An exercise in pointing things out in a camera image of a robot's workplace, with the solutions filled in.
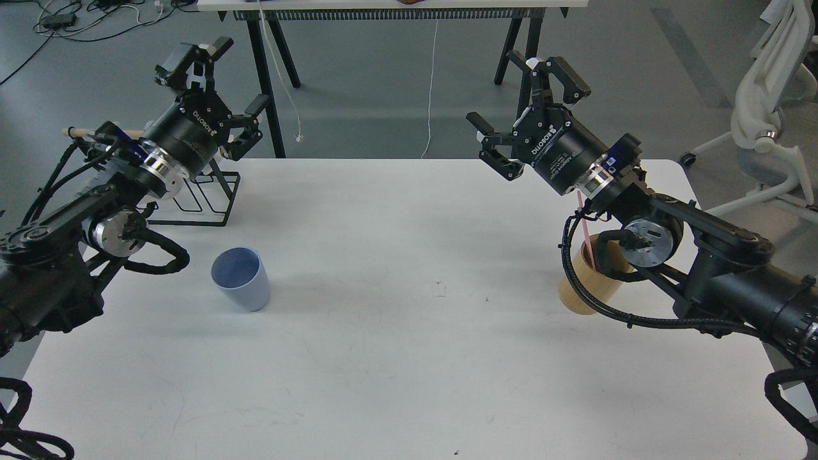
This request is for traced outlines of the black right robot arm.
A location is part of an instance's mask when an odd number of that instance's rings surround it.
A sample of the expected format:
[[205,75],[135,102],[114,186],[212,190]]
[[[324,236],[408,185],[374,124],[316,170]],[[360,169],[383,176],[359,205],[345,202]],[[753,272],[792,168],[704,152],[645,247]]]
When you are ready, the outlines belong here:
[[[652,191],[639,161],[639,141],[625,134],[606,146],[569,110],[590,87],[560,56],[506,54],[530,81],[530,105],[509,133],[478,113],[480,159],[512,181],[531,166],[560,195],[579,191],[580,210],[565,222],[562,265],[579,300],[628,327],[694,329],[713,337],[742,333],[774,347],[791,364],[764,382],[771,405],[806,440],[816,426],[783,398],[780,387],[803,382],[816,400],[816,281],[796,279],[771,265],[774,248],[757,233],[700,210],[692,202]],[[621,227],[599,234],[591,247],[596,268],[623,282],[648,280],[674,300],[675,318],[650,318],[614,309],[582,285],[571,256],[576,227],[603,215]]]

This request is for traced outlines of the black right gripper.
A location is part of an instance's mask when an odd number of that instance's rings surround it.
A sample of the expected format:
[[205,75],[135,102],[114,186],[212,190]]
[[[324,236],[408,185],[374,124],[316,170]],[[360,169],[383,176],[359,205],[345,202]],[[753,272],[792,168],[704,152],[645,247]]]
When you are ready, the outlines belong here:
[[[467,121],[478,133],[479,159],[507,181],[517,180],[524,165],[529,165],[558,195],[575,190],[585,196],[601,195],[611,185],[611,174],[604,166],[608,148],[567,107],[589,96],[590,86],[561,56],[526,60],[510,50],[508,58],[529,82],[528,97],[515,114],[513,134],[497,133],[479,113],[467,113]],[[552,75],[562,85],[562,103],[554,101]],[[518,160],[509,160],[497,146],[514,146]]]

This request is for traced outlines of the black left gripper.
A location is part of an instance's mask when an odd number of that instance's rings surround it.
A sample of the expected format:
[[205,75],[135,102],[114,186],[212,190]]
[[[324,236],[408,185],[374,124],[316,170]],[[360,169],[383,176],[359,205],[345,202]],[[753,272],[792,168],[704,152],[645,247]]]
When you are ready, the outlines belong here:
[[147,157],[141,163],[157,185],[153,193],[176,193],[184,178],[195,177],[219,149],[239,161],[262,139],[258,117],[271,98],[259,94],[240,116],[234,116],[215,90],[214,68],[234,44],[218,37],[212,44],[179,44],[155,67],[155,82],[175,94],[173,105],[139,138]]

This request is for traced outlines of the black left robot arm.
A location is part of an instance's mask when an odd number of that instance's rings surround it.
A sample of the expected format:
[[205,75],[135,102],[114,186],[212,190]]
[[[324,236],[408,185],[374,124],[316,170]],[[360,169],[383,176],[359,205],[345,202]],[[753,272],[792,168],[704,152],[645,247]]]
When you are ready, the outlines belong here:
[[175,101],[143,131],[108,121],[68,128],[72,139],[20,226],[2,236],[2,354],[41,332],[71,332],[104,312],[102,291],[121,269],[178,273],[187,251],[149,228],[157,201],[210,168],[237,161],[262,139],[260,94],[233,114],[215,88],[214,65],[233,46],[183,43],[155,68]]

